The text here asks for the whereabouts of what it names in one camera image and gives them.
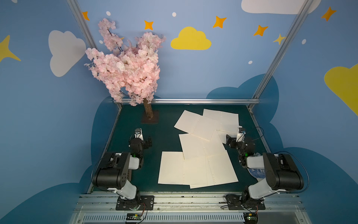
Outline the yellow cover notebook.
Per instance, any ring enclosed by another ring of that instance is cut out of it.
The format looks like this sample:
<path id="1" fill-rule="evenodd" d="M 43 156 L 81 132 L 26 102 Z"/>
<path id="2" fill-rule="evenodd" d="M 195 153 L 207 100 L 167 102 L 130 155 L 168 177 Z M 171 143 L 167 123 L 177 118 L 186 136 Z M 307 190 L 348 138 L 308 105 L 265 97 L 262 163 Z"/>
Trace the yellow cover notebook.
<path id="1" fill-rule="evenodd" d="M 174 128 L 190 133 L 207 141 L 211 140 L 213 132 L 219 127 L 217 120 L 184 110 Z"/>

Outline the green cover notebook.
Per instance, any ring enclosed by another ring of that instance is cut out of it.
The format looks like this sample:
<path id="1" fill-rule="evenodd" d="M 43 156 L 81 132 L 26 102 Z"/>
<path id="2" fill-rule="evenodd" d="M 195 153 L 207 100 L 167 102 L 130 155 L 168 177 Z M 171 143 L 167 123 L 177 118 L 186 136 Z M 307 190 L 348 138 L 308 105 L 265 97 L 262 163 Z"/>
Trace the green cover notebook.
<path id="1" fill-rule="evenodd" d="M 180 134 L 179 138 L 185 160 L 220 155 L 226 151 L 217 131 L 213 132 L 210 140 L 205 140 L 190 133 Z"/>

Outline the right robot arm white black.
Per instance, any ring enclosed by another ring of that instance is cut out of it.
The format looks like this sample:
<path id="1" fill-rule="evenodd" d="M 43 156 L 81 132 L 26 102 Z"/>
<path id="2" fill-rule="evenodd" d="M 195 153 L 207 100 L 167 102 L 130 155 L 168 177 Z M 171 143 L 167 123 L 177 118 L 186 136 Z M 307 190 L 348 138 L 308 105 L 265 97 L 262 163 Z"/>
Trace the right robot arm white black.
<path id="1" fill-rule="evenodd" d="M 263 153 L 255 155 L 255 143 L 244 141 L 244 135 L 233 138 L 226 135 L 226 145 L 236 149 L 240 165 L 245 169 L 261 169 L 264 178 L 245 188 L 241 201 L 259 202 L 279 192 L 290 192 L 304 188 L 304 178 L 294 160 L 288 154 Z"/>

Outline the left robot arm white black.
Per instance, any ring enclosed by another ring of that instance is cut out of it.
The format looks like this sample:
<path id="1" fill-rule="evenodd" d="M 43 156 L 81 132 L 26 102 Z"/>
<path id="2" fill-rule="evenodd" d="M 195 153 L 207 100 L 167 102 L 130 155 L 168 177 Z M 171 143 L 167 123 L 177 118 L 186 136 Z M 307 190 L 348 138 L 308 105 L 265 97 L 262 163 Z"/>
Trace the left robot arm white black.
<path id="1" fill-rule="evenodd" d="M 138 189 L 128 180 L 131 170 L 142 168 L 144 150 L 152 146 L 152 139 L 144 139 L 137 128 L 129 140 L 129 152 L 106 152 L 92 172 L 92 184 L 104 191 L 113 191 L 123 200 L 134 200 Z"/>

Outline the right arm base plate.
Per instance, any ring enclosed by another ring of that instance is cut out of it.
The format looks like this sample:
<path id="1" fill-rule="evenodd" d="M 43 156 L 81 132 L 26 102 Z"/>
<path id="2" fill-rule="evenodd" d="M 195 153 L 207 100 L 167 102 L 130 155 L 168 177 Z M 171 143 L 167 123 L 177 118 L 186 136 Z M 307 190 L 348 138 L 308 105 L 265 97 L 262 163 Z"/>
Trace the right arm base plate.
<path id="1" fill-rule="evenodd" d="M 225 200 L 229 210 L 265 210 L 265 204 L 262 199 L 252 199 L 249 196 L 236 194 L 227 194 Z"/>

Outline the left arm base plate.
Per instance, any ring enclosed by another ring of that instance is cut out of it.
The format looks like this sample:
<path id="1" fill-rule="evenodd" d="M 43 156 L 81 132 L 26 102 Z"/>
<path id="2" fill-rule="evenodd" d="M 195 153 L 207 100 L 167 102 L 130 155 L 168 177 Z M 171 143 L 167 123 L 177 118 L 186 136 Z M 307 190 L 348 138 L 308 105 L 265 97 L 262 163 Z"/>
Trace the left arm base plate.
<path id="1" fill-rule="evenodd" d="M 155 197 L 153 195 L 139 196 L 132 200 L 119 197 L 115 209 L 117 211 L 152 211 L 154 207 L 154 199 Z"/>

